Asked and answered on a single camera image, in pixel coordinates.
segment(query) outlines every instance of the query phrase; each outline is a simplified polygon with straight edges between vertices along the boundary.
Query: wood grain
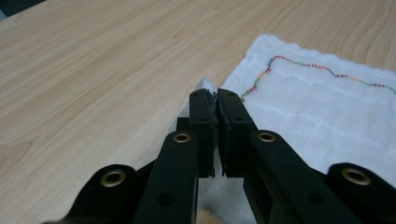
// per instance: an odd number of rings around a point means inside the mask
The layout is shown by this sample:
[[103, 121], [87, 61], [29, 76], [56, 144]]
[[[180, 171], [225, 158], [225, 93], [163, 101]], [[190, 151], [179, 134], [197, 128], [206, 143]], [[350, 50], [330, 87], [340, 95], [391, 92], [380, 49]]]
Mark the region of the wood grain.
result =
[[0, 222], [61, 218], [98, 169], [153, 160], [194, 85], [260, 34], [396, 71], [395, 5], [52, 0], [0, 21]]

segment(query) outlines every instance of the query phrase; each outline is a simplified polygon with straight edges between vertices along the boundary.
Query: wooden table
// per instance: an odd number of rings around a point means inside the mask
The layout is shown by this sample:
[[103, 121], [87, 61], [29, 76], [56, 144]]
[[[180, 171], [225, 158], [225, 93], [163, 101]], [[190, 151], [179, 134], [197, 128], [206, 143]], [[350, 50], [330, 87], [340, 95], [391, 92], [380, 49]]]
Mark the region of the wooden table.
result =
[[59, 219], [98, 169], [155, 159], [195, 84], [260, 34], [396, 71], [395, 5], [52, 0], [0, 21], [0, 223]]

